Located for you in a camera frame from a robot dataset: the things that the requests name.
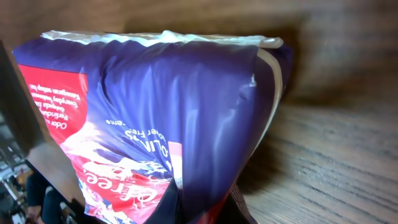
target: plastic package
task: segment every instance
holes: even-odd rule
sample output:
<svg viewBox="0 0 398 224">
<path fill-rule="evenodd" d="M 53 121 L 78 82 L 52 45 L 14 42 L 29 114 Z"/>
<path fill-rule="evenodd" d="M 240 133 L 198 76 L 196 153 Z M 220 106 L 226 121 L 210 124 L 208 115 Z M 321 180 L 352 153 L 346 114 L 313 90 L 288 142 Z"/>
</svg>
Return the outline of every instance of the plastic package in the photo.
<svg viewBox="0 0 398 224">
<path fill-rule="evenodd" d="M 170 31 L 50 31 L 14 55 L 86 213 L 107 223 L 144 223 L 173 178 L 189 222 L 222 203 L 292 64 L 279 38 Z"/>
</svg>

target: white plastic edge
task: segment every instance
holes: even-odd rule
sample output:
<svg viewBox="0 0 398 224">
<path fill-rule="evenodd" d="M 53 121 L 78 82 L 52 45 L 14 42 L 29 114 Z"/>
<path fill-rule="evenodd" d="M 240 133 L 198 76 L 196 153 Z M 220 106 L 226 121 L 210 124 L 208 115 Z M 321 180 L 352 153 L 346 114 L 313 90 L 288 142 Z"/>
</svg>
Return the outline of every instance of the white plastic edge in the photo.
<svg viewBox="0 0 398 224">
<path fill-rule="evenodd" d="M 263 59 L 263 61 L 265 61 L 271 67 L 272 72 L 274 73 L 275 94 L 274 94 L 274 104 L 272 105 L 271 114 L 268 118 L 268 122 L 266 124 L 266 127 L 264 128 L 264 131 L 261 134 L 259 141 L 257 142 L 257 145 L 255 146 L 252 152 L 252 155 L 254 151 L 257 149 L 257 147 L 260 145 L 260 142 L 264 138 L 264 135 L 266 134 L 272 119 L 274 118 L 283 90 L 282 70 L 280 69 L 278 60 L 264 49 L 259 49 L 257 56 Z"/>
<path fill-rule="evenodd" d="M 261 35 L 252 35 L 247 37 L 227 36 L 227 35 L 195 35 L 195 34 L 178 34 L 169 30 L 163 31 L 161 34 L 107 34 L 104 32 L 87 32 L 87 31 L 71 31 L 62 32 L 51 30 L 45 32 L 41 37 L 55 40 L 63 39 L 87 45 L 93 42 L 108 43 L 113 40 L 125 42 L 129 40 L 136 41 L 141 45 L 148 47 L 158 43 L 175 43 L 190 41 L 215 42 L 219 44 L 234 45 L 255 45 L 262 48 L 277 49 L 284 43 L 279 37 L 267 38 Z"/>
</svg>

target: red label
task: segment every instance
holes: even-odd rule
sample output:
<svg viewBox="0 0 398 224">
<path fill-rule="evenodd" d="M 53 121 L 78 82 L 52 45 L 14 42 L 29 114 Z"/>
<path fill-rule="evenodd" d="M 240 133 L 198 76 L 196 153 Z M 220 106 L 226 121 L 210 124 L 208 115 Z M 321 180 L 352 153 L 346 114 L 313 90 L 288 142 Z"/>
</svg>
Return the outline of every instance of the red label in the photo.
<svg viewBox="0 0 398 224">
<path fill-rule="evenodd" d="M 47 128 L 59 145 L 83 127 L 87 114 L 87 79 L 82 73 L 19 65 Z"/>
</svg>

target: wooden surface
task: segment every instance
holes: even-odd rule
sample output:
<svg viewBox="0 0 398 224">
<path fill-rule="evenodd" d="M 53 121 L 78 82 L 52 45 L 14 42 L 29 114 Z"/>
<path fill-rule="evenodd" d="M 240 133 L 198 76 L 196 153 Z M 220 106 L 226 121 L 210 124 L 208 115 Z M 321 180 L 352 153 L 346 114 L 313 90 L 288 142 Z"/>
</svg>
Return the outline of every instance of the wooden surface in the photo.
<svg viewBox="0 0 398 224">
<path fill-rule="evenodd" d="M 261 223 L 398 223 L 396 0 L 2 0 L 10 48 L 41 32 L 280 36 L 287 94 L 239 184 Z"/>
</svg>

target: white stripe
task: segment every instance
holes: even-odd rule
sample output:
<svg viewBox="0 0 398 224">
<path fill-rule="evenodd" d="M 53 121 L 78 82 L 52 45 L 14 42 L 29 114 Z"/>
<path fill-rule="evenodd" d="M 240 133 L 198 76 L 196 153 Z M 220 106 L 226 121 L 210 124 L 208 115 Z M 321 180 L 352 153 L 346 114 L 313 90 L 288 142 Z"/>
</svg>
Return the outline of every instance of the white stripe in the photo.
<svg viewBox="0 0 398 224">
<path fill-rule="evenodd" d="M 275 115 L 276 109 L 279 104 L 280 97 L 282 95 L 282 90 L 283 90 L 282 70 L 280 69 L 278 60 L 274 56 L 272 56 L 269 52 L 267 52 L 263 49 L 259 49 L 257 56 L 259 58 L 263 59 L 272 69 L 272 72 L 274 74 L 274 80 L 275 80 L 275 95 L 274 95 L 274 104 L 272 105 L 272 110 L 271 110 L 271 114 L 268 118 L 267 125 L 266 125 L 264 131 L 262 132 L 261 138 L 259 139 L 257 145 L 255 146 L 252 154 L 259 146 L 261 140 L 263 139 L 264 135 L 266 134 L 266 131 L 269 128 L 269 125 L 271 124 L 271 121 Z"/>
</svg>

